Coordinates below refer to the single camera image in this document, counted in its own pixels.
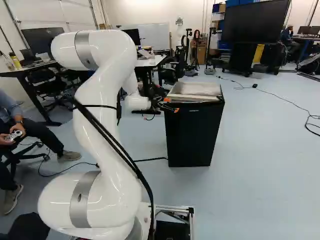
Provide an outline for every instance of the blue bin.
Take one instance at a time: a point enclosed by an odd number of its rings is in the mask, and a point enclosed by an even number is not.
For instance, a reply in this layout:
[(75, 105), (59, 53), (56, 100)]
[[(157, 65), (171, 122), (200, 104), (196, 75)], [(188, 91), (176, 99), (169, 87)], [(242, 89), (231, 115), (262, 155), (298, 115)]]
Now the blue bin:
[(218, 41), (218, 49), (232, 49), (232, 44), (225, 41)]
[(225, 7), (226, 8), (237, 6), (237, 5), (239, 5), (239, 0), (227, 0), (227, 1), (225, 1)]
[(256, 2), (259, 2), (257, 0), (239, 0), (239, 4), (242, 5), (242, 4), (252, 4), (252, 3), (256, 3)]
[(213, 8), (212, 8), (213, 13), (219, 12), (219, 5), (220, 5), (219, 3), (213, 4)]
[(218, 30), (223, 30), (225, 27), (225, 20), (220, 20), (218, 23)]

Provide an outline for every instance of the jeans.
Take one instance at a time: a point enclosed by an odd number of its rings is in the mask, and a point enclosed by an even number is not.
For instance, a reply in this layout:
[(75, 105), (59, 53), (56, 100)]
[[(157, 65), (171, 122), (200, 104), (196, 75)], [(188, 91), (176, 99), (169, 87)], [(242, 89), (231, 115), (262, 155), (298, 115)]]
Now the jeans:
[[(0, 134), (8, 134), (10, 132), (10, 128), (15, 124), (16, 123), (13, 119), (8, 122), (3, 122), (0, 119)], [(64, 145), (45, 125), (32, 121), (28, 118), (24, 118), (23, 127), (27, 136), (40, 139), (43, 144), (50, 148), (59, 157), (63, 155)], [(3, 162), (0, 162), (0, 189), (11, 191), (17, 189), (16, 183), (12, 179), (9, 170)]]
[(8, 168), (0, 161), (0, 189), (14, 191), (17, 187)]
[(292, 47), (290, 50), (290, 52), (292, 52), (292, 54), (300, 48), (300, 43), (298, 43), (296, 41), (291, 41), (287, 45)]

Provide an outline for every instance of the gray floor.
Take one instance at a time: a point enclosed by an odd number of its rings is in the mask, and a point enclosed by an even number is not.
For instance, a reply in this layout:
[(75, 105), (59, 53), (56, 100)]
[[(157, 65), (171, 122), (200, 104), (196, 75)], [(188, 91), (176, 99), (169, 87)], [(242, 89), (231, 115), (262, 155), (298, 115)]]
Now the gray floor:
[[(258, 87), (320, 114), (320, 84), (294, 73), (278, 76), (253, 74), (249, 78), (218, 75)], [(225, 107), (210, 167), (169, 168), (165, 160), (139, 163), (157, 204), (195, 206), (195, 239), (206, 240), (318, 240), (320, 238), (320, 138), (304, 128), (307, 114), (271, 95), (254, 89), (235, 90), (236, 83), (216, 76), (185, 77), (183, 81), (217, 82)], [(27, 115), (37, 119), (37, 112)], [(66, 122), (52, 127), (68, 150), (83, 151), (73, 132), (71, 115), (58, 109), (52, 118)], [(123, 145), (135, 160), (166, 156), (162, 115), (145, 121), (123, 113), (119, 125)], [(45, 148), (37, 152), (46, 152)], [(86, 152), (81, 161), (95, 163)], [(57, 172), (55, 156), (41, 172)], [(0, 232), (7, 232), (20, 214), (37, 211), (37, 200), (50, 178), (37, 175), (39, 162), (23, 162), (17, 179), (25, 185), (16, 209), (0, 217)], [(71, 171), (88, 171), (79, 165)], [(67, 236), (51, 231), (49, 240)]]

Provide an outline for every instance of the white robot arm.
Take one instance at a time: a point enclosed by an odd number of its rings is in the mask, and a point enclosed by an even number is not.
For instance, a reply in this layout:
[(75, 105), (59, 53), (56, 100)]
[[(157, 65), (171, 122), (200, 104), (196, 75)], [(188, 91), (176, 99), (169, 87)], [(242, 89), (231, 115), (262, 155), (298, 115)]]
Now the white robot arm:
[[(126, 33), (118, 30), (63, 33), (52, 41), (51, 51), (57, 62), (68, 69), (96, 70), (75, 94), (80, 104), (115, 108), (117, 94), (123, 87), (128, 93), (127, 108), (150, 108), (148, 98), (141, 97), (138, 92), (134, 72), (137, 51)], [(120, 141), (114, 109), (87, 107), (87, 110)], [(141, 182), (78, 109), (73, 112), (73, 128), (80, 144), (96, 159), (101, 172), (74, 172), (56, 177), (41, 193), (38, 212), (49, 227), (71, 236), (125, 240), (137, 224)], [(144, 221), (146, 219), (150, 219), (150, 211)], [(147, 237), (144, 233), (139, 238)]]

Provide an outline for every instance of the table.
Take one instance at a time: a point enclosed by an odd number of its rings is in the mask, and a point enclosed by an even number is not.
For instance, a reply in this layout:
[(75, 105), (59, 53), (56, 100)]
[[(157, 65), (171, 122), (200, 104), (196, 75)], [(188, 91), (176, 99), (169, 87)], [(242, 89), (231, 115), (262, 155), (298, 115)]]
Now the table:
[[(155, 55), (154, 59), (146, 59), (146, 60), (138, 60), (135, 65), (135, 70), (139, 72), (139, 76), (142, 78), (143, 84), (143, 94), (144, 97), (149, 97), (148, 93), (148, 85), (149, 80), (152, 82), (152, 69), (158, 67), (158, 74), (161, 65), (165, 62), (167, 56)], [(139, 110), (139, 111), (132, 111), (133, 114), (156, 114), (159, 115), (160, 111), (154, 111), (152, 109), (149, 110)]]
[(309, 43), (311, 41), (320, 41), (320, 37), (301, 37), (301, 36), (292, 36), (293, 40), (303, 40), (304, 41), (304, 45), (303, 48), (301, 50), (298, 62), (301, 61), (301, 59), (303, 58), (303, 56), (305, 55), (305, 52), (307, 50), (307, 47), (309, 45)]
[(23, 67), (14, 71), (0, 72), (0, 77), (7, 78), (17, 78), (26, 94), (29, 96), (35, 107), (39, 110), (43, 118), (45, 119), (45, 124), (47, 126), (60, 126), (62, 123), (57, 121), (52, 121), (49, 117), (49, 114), (45, 108), (41, 105), (40, 101), (37, 98), (37, 93), (34, 90), (33, 86), (27, 81), (26, 77), (29, 72), (36, 71), (39, 69), (45, 69), (50, 67), (59, 67), (60, 65), (55, 60), (47, 60), (41, 63), (35, 64), (31, 67)]

